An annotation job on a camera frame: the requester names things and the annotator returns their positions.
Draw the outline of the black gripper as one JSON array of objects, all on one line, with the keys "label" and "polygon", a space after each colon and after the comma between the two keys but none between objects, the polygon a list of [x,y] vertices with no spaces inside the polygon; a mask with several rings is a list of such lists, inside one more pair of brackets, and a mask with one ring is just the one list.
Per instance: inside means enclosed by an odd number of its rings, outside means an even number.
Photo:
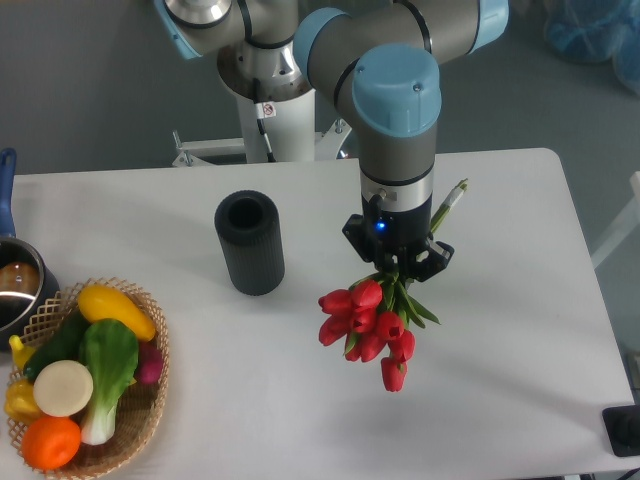
[{"label": "black gripper", "polygon": [[445,270],[455,249],[433,238],[432,201],[415,209],[389,212],[378,195],[362,202],[362,213],[349,217],[342,233],[366,262],[381,273],[406,282],[424,282]]}]

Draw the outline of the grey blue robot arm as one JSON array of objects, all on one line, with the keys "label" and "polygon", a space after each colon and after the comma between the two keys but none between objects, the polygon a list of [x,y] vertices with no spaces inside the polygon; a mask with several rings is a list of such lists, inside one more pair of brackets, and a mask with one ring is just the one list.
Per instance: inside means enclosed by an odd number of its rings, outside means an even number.
[{"label": "grey blue robot arm", "polygon": [[218,56],[222,80],[256,102],[316,92],[359,146],[362,213],[343,232],[378,271],[425,281],[453,248],[432,235],[442,64],[495,41],[505,1],[393,1],[360,17],[331,7],[301,16],[295,1],[160,1],[188,58]]}]

